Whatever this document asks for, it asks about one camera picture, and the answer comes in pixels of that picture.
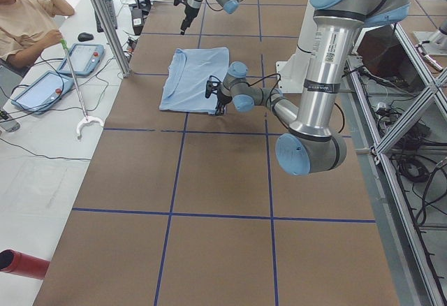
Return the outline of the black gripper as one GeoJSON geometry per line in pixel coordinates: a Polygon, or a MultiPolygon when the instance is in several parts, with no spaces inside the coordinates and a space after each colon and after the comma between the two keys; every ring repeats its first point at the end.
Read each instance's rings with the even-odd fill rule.
{"type": "Polygon", "coordinates": [[[226,106],[231,102],[231,97],[223,93],[223,87],[223,82],[214,75],[210,75],[205,84],[205,98],[209,99],[211,95],[217,97],[216,116],[225,115],[226,106]]]}
{"type": "Polygon", "coordinates": [[[197,1],[197,0],[174,0],[175,6],[178,6],[181,3],[185,5],[185,9],[184,9],[185,18],[183,19],[181,27],[180,27],[180,34],[185,35],[185,32],[191,26],[191,23],[197,17],[197,15],[200,11],[200,1],[197,1]]]}

